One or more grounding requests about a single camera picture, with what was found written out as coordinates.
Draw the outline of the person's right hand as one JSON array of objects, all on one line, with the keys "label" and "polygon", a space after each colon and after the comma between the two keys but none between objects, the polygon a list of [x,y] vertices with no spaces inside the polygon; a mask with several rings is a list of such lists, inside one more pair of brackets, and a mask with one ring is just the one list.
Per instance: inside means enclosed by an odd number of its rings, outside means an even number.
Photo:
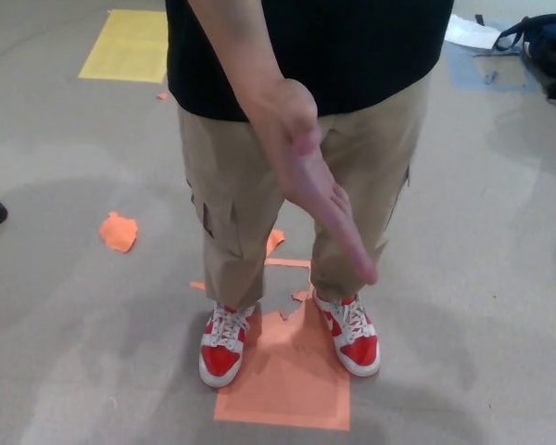
[{"label": "person's right hand", "polygon": [[280,79],[246,104],[284,197],[299,206],[336,242],[364,284],[377,281],[374,260],[361,241],[348,194],[321,152],[317,109],[301,83]]}]

